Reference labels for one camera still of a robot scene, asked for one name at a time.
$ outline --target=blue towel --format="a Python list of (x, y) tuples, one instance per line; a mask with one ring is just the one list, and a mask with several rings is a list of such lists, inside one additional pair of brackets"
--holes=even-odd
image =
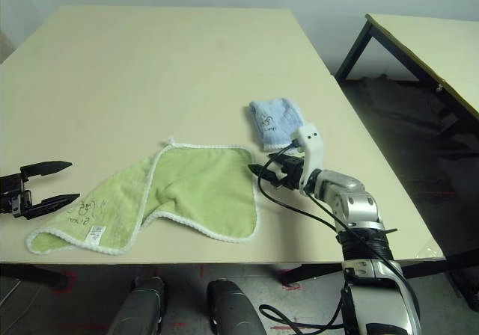
[(291, 143), (291, 133), (305, 124), (294, 102), (285, 98), (253, 101), (249, 111), (265, 151), (285, 148)]

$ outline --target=green towel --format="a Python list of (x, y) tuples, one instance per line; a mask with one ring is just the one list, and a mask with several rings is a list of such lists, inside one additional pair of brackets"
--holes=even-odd
[(170, 218), (226, 242), (257, 230), (251, 153), (240, 146), (170, 144), (108, 178), (27, 238), (33, 253), (74, 247), (121, 254), (154, 218)]

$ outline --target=white robot part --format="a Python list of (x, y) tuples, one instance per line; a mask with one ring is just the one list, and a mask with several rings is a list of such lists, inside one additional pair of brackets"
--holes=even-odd
[(323, 169), (324, 143), (320, 131), (312, 123), (299, 127), (291, 134), (291, 139), (299, 144), (299, 151), (305, 153), (305, 163), (299, 181), (299, 193), (307, 196), (304, 187), (316, 169)]

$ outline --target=black cable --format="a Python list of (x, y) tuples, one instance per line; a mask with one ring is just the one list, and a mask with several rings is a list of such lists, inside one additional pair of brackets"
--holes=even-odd
[(261, 178), (263, 177), (263, 173), (264, 171), (269, 167), (270, 164), (272, 164), (281, 154), (283, 154), (284, 152), (286, 152), (287, 150), (290, 150), (291, 148), (294, 148), (295, 145), (292, 143), (290, 144), (289, 146), (283, 148), (282, 150), (280, 150), (279, 152), (277, 152), (269, 161), (266, 162), (266, 164), (260, 169), (260, 173), (257, 175), (257, 187), (258, 189), (260, 190), (260, 192), (266, 197), (268, 198), (269, 200), (271, 200), (273, 203), (276, 203), (280, 206), (283, 206), (284, 208), (286, 209), (289, 209), (289, 210), (292, 210), (294, 212), (297, 212), (299, 214), (303, 214), (303, 215), (306, 215), (307, 217), (309, 218), (313, 218), (314, 220), (316, 221), (320, 221), (321, 223), (323, 223), (324, 225), (326, 225), (327, 227), (331, 228), (335, 233), (336, 233), (336, 228), (334, 225), (328, 223), (327, 221), (315, 216), (315, 215), (312, 215), (308, 212), (305, 212), (304, 210), (301, 210), (301, 209), (297, 209), (295, 208), (294, 206), (290, 206), (286, 203), (283, 203), (279, 200), (276, 200), (275, 198), (271, 197), (269, 194), (267, 194), (264, 190), (263, 190), (263, 187), (261, 186)]
[(414, 308), (416, 309), (416, 313), (418, 314), (418, 318), (421, 317), (420, 309), (419, 309), (419, 301), (418, 297), (416, 296), (416, 293), (414, 289), (409, 285), (408, 281), (406, 278), (394, 267), (394, 265), (389, 262), (385, 257), (383, 257), (381, 254), (379, 254), (377, 251), (375, 251), (361, 236), (357, 235), (352, 231), (341, 219), (339, 219), (336, 215), (331, 213), (325, 206), (323, 206), (320, 202), (318, 202), (312, 195), (311, 193), (308, 193), (308, 197), (310, 197), (313, 202), (319, 206), (326, 214), (328, 214), (331, 218), (333, 218), (336, 222), (338, 222), (348, 233), (356, 237), (366, 248), (368, 248), (370, 251), (372, 251), (379, 259), (384, 262), (384, 264), (391, 270), (397, 277), (400, 278), (400, 280), (403, 282), (404, 286), (407, 288), (409, 294), (412, 297), (412, 301), (414, 303)]
[[(294, 325), (297, 328), (297, 331), (299, 331), (303, 335), (317, 335), (317, 334), (321, 334), (322, 332), (324, 332), (326, 330), (337, 330), (337, 329), (344, 328), (344, 324), (336, 324), (336, 325), (332, 324), (338, 318), (339, 312), (341, 311), (341, 305), (342, 305), (342, 301), (340, 299), (339, 302), (338, 302), (338, 306), (336, 307), (335, 313), (333, 314), (333, 316), (331, 317), (331, 320), (329, 320), (329, 322), (326, 325), (304, 324), (302, 322), (292, 322), (281, 311), (279, 311), (275, 307), (272, 307), (271, 305), (268, 305), (268, 304), (260, 305), (259, 310), (260, 310), (260, 313), (263, 316), (267, 317), (270, 320), (273, 320), (274, 322), (279, 322), (280, 324), (289, 325), (295, 332), (296, 332), (296, 330), (293, 328), (292, 325)], [(276, 318), (276, 317), (268, 314), (265, 310), (271, 311), (272, 313), (279, 316), (279, 318)], [(299, 328), (319, 329), (319, 330), (312, 331), (310, 333), (303, 333), (303, 332), (301, 332), (301, 330)]]

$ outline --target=robotic hand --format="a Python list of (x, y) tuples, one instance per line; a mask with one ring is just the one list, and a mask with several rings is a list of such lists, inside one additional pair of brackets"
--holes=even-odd
[(344, 256), (341, 313), (346, 334), (421, 334), (417, 298), (388, 246), (387, 234), (394, 230), (384, 228), (373, 196), (357, 179), (319, 169), (323, 144), (318, 135), (312, 124), (292, 134), (292, 145), (304, 158), (286, 156), (286, 149), (269, 155), (266, 165), (283, 165), (286, 176), (281, 179), (266, 166), (249, 167), (274, 186), (299, 189), (318, 205), (316, 199), (331, 207)]

